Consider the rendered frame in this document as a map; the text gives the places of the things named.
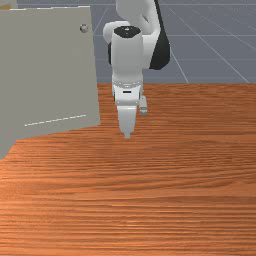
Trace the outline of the pale grey cabinet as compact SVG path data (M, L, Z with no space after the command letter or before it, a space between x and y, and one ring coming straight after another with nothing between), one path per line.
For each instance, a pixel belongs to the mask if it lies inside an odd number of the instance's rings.
M0 10L0 159L20 139L99 124L90 8Z

